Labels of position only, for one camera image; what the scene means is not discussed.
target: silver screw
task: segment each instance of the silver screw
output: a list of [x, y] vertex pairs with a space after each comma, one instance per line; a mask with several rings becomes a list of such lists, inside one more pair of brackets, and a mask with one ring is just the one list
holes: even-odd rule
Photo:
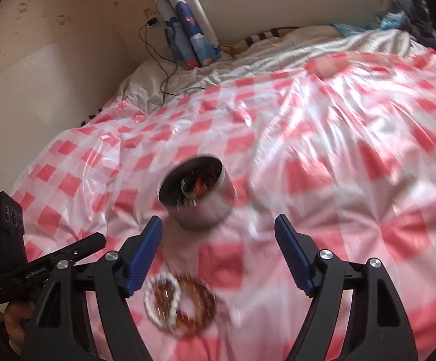
[[381, 267], [381, 261], [379, 259], [376, 259], [376, 258], [371, 258], [370, 265], [372, 265], [373, 267], [378, 269], [378, 267]]
[[321, 250], [320, 257], [325, 260], [332, 259], [333, 253], [330, 250]]
[[118, 259], [118, 256], [119, 256], [119, 254], [117, 251], [110, 251], [104, 256], [104, 258], [106, 260], [113, 261], [113, 260]]
[[67, 261], [67, 260], [60, 260], [59, 262], [58, 262], [58, 264], [56, 265], [56, 267], [59, 269], [59, 270], [64, 270], [64, 269], [66, 269], [66, 267], [68, 267], [69, 266], [69, 262]]

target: camera lens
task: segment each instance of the camera lens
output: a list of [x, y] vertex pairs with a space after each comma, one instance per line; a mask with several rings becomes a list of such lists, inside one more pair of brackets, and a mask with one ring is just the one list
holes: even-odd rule
[[5, 220], [6, 222], [10, 222], [11, 220], [11, 213], [9, 212], [9, 207], [5, 207]]
[[14, 209], [11, 210], [11, 220], [13, 221], [13, 225], [16, 226], [16, 224], [17, 224], [17, 216], [16, 216], [16, 212], [14, 212]]

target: wallpaper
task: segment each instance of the wallpaper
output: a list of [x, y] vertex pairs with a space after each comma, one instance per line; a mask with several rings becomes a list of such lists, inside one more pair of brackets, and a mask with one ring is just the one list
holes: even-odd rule
[[[149, 0], [2, 0], [0, 73], [46, 45], [104, 25], [115, 28], [138, 65], [149, 57], [138, 36], [149, 8]], [[167, 53], [161, 26], [149, 31], [149, 41]]]

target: metal pot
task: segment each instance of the metal pot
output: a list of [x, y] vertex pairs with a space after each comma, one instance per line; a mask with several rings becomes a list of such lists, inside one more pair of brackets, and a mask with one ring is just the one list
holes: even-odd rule
[[[200, 172], [211, 172], [215, 180], [204, 195], [197, 196], [192, 186]], [[184, 229], [202, 230], [229, 215], [236, 190], [219, 159], [199, 156], [178, 165], [164, 178], [158, 187], [158, 199]]]

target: plastic tablecloth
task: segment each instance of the plastic tablecloth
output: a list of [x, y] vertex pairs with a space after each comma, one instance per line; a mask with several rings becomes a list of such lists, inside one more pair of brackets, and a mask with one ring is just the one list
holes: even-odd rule
[[[190, 233], [156, 191], [173, 166], [200, 153], [222, 160], [238, 200], [219, 226]], [[151, 324], [137, 291], [128, 305], [156, 361], [286, 358], [310, 299], [274, 238], [282, 213], [342, 259], [381, 259], [420, 357], [436, 346], [435, 52], [329, 55], [176, 99], [150, 116], [121, 101], [57, 136], [14, 198], [29, 259], [94, 232], [106, 235], [105, 252], [116, 250], [152, 215], [163, 219], [149, 275], [204, 279], [218, 315], [200, 336], [178, 341]], [[99, 352], [111, 359], [93, 294], [88, 300]], [[339, 354], [350, 303], [345, 292], [328, 359]]]

